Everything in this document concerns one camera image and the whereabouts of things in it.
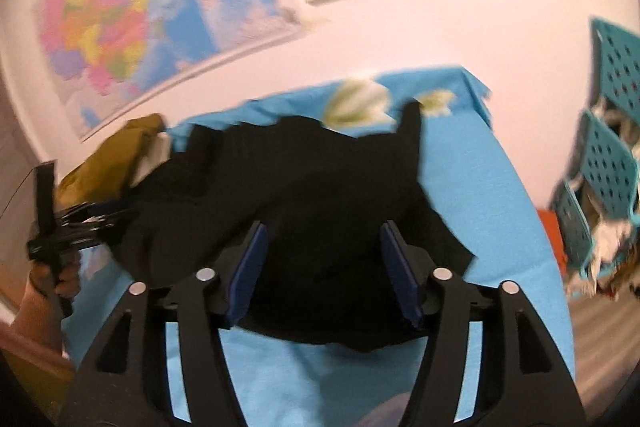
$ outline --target white wall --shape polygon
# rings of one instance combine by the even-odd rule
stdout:
[[[460,63],[493,90],[495,133],[535,204],[563,175],[588,99],[589,17],[640,30],[638,0],[340,0],[317,10],[328,22],[304,38],[178,84],[80,143],[47,82],[34,1],[0,0],[0,52],[21,122],[39,156],[59,159],[60,174],[126,118],[157,111],[174,124],[363,71]]]

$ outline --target blue fabric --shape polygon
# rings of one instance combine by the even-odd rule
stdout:
[[[571,322],[556,261],[520,179],[488,126],[486,88],[462,68],[411,71],[378,79],[392,92],[391,116],[402,101],[430,89],[456,93],[452,115],[423,121],[420,181],[452,232],[476,256],[466,279],[497,286],[517,281],[544,320],[572,374]],[[170,131],[183,148],[193,123],[223,128],[238,121],[268,124],[284,114],[320,118],[337,84],[277,95],[210,115]],[[392,131],[389,125],[352,135]],[[64,323],[68,351],[78,363],[130,278],[114,263],[84,282],[75,312]],[[180,373],[177,328],[168,325],[167,354],[174,413],[188,419]],[[251,427],[348,427],[380,403],[411,390],[426,341],[366,355],[341,346],[309,346],[236,328],[221,331],[242,411]],[[459,418],[471,415],[478,386],[481,327],[469,338]]]

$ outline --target human hand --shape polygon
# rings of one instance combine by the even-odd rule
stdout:
[[[65,299],[72,299],[80,292],[80,253],[76,252],[73,261],[66,265],[58,279],[60,282],[56,286],[56,293]],[[31,272],[29,273],[29,282],[31,286],[40,295],[45,296],[47,292],[44,288],[50,283],[51,269],[47,264],[34,262],[31,264]]]

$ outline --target floor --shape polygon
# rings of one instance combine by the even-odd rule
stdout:
[[[599,415],[640,360],[640,301],[622,292],[569,304],[574,327],[576,386],[588,417]]]

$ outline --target teal plastic basket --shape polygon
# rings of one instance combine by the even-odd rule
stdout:
[[[600,94],[640,125],[640,37],[594,19],[600,42]]]
[[[599,196],[604,212],[610,219],[629,219],[634,228],[640,225],[640,216],[634,213],[638,198],[638,163],[620,138],[591,111],[585,111],[588,119],[585,149],[580,163],[580,173]],[[587,269],[593,254],[593,238],[578,203],[567,181],[562,184],[555,204],[564,249],[570,266],[587,277]],[[620,260],[601,270],[609,273]]]

